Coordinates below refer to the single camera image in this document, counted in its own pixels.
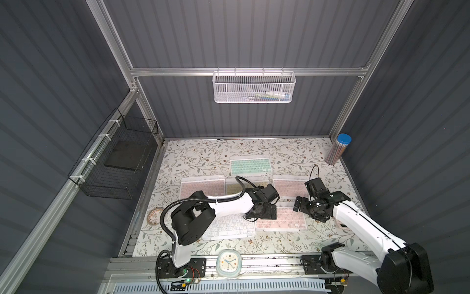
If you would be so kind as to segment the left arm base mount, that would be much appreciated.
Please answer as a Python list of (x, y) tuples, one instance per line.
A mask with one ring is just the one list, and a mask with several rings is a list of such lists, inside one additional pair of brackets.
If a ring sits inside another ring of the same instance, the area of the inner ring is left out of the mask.
[(182, 267), (174, 266), (170, 258), (161, 258), (157, 261), (155, 270), (159, 278), (204, 278), (206, 258), (191, 258), (190, 262)]

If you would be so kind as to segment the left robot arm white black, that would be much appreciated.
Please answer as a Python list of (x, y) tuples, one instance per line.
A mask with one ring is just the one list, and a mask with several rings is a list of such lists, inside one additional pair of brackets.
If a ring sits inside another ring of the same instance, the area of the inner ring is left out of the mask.
[(164, 209), (160, 223), (171, 238), (171, 260), (176, 268), (191, 260), (191, 246), (220, 218), (239, 216), (247, 221), (277, 219), (279, 193), (274, 186), (255, 186), (228, 196), (207, 196), (203, 191), (177, 200)]

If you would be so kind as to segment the pink keyboard front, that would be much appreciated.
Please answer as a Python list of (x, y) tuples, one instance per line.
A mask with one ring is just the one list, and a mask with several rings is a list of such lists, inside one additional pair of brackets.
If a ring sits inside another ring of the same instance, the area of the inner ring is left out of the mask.
[(276, 220), (259, 219), (255, 228), (260, 232), (299, 232), (307, 230), (307, 223), (302, 213), (291, 207), (280, 207), (277, 208)]

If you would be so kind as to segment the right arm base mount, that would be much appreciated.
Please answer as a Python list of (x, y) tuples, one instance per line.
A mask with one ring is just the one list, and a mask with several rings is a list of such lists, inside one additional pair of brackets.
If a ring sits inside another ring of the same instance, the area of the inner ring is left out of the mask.
[(300, 258), (300, 263), (304, 270), (304, 273), (307, 275), (313, 274), (350, 274), (350, 271), (347, 269), (341, 269), (335, 265), (327, 264), (322, 261), (321, 254), (307, 254), (302, 255)]

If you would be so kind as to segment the white keyboard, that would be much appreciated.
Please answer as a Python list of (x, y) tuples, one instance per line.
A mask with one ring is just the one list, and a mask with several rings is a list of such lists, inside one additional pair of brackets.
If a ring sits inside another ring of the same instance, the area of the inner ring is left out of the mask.
[(256, 235), (255, 223), (243, 218), (242, 214), (232, 214), (215, 218), (202, 236), (203, 241), (249, 238)]

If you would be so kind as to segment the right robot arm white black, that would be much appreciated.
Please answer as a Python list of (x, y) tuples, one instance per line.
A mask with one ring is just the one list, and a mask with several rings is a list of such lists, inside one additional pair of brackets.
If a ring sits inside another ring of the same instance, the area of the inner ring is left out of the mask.
[(324, 273), (346, 270), (376, 285), (383, 294), (430, 294), (434, 291), (427, 251), (391, 234), (360, 209), (341, 191), (330, 192), (320, 178), (305, 183), (308, 197), (296, 197), (294, 211), (319, 222), (334, 218), (358, 236), (374, 253), (356, 252), (343, 243), (321, 249), (318, 259), (302, 256), (305, 271), (313, 267)]

